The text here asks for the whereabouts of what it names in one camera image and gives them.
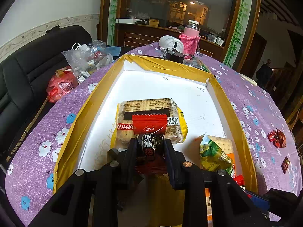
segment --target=purple floral tablecloth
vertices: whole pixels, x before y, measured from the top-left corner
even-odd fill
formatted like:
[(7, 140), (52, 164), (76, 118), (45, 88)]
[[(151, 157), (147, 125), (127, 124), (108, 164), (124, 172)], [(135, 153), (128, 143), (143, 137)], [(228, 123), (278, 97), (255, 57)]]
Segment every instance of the purple floral tablecloth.
[[(159, 44), (152, 43), (129, 52), (159, 56)], [(221, 84), (236, 112), (249, 143), (256, 167), (259, 194), (270, 188), (299, 194), (302, 188), (300, 160), (291, 133), (268, 93), (253, 86), (237, 72), (208, 56), (201, 57)], [(52, 196), (54, 167), (60, 148), (77, 113), (97, 83), (113, 64), (95, 72), (71, 93), (62, 97), (24, 141), (7, 171), (5, 189), (15, 212), (28, 226)], [(286, 148), (277, 149), (267, 134), (280, 129)], [(281, 164), (287, 156), (286, 174)]]

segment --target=screw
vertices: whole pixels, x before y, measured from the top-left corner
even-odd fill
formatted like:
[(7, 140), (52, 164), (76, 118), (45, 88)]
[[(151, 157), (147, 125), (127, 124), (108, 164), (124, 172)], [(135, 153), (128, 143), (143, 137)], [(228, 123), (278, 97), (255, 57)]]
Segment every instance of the screw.
[(76, 176), (82, 176), (84, 174), (84, 170), (78, 169), (76, 170)]
[(116, 160), (113, 160), (112, 162), (109, 163), (109, 165), (111, 167), (117, 167), (119, 165), (119, 162), (117, 162)]
[(183, 162), (183, 166), (184, 166), (184, 167), (191, 167), (191, 165), (192, 165), (192, 163), (189, 162), (189, 161)]
[(217, 170), (217, 173), (218, 173), (219, 175), (221, 175), (221, 176), (225, 176), (225, 175), (226, 175), (226, 171), (223, 170), (223, 169)]

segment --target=red plastic bag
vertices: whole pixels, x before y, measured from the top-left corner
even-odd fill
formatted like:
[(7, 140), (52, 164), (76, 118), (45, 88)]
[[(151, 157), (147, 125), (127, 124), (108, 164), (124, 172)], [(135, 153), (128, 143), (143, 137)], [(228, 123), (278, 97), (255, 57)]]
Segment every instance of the red plastic bag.
[(57, 102), (62, 96), (71, 92), (78, 85), (78, 81), (72, 72), (64, 74), (60, 78), (52, 76), (46, 89), (48, 100)]

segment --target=wooden door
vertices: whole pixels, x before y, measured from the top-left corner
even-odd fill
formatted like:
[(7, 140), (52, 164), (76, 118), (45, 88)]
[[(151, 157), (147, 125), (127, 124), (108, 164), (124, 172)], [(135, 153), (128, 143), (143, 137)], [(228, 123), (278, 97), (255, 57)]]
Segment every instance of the wooden door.
[(246, 60), (240, 73), (252, 78), (263, 55), (267, 41), (255, 32)]

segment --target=biscuit package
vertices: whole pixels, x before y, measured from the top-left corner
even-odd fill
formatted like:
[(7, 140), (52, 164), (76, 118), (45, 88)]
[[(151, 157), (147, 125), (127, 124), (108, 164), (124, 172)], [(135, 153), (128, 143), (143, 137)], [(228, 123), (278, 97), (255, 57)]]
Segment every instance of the biscuit package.
[(111, 147), (127, 148), (134, 136), (132, 115), (166, 114), (167, 127), (165, 139), (174, 143), (182, 143), (187, 135), (187, 124), (182, 111), (171, 99), (149, 99), (124, 101), (117, 106), (116, 129), (111, 140)]

